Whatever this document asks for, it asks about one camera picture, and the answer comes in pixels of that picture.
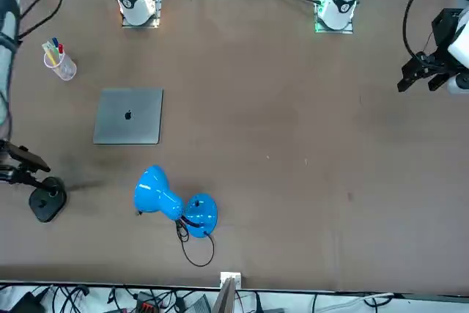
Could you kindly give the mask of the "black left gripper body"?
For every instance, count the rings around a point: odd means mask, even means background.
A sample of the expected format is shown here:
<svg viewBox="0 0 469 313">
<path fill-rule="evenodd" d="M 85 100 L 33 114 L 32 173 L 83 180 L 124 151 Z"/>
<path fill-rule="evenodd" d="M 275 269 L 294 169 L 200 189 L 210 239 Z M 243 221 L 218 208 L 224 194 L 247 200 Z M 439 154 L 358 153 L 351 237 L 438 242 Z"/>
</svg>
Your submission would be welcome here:
<svg viewBox="0 0 469 313">
<path fill-rule="evenodd" d="M 432 21 L 436 50 L 426 56 L 427 63 L 464 62 L 464 10 L 444 8 Z"/>
</svg>

